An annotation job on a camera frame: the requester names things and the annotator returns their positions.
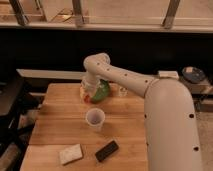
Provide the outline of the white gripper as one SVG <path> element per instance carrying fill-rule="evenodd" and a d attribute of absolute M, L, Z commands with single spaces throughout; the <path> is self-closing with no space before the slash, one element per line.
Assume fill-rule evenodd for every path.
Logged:
<path fill-rule="evenodd" d="M 80 97 L 85 100 L 89 96 L 94 96 L 99 88 L 99 85 L 99 78 L 88 75 L 83 76 L 80 87 Z"/>

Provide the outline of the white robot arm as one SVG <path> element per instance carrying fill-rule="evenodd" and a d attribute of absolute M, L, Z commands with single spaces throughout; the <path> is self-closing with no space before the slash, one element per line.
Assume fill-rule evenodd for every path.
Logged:
<path fill-rule="evenodd" d="M 149 171 L 203 171 L 193 98 L 183 83 L 115 67 L 105 53 L 86 57 L 83 66 L 85 89 L 106 79 L 144 99 Z"/>

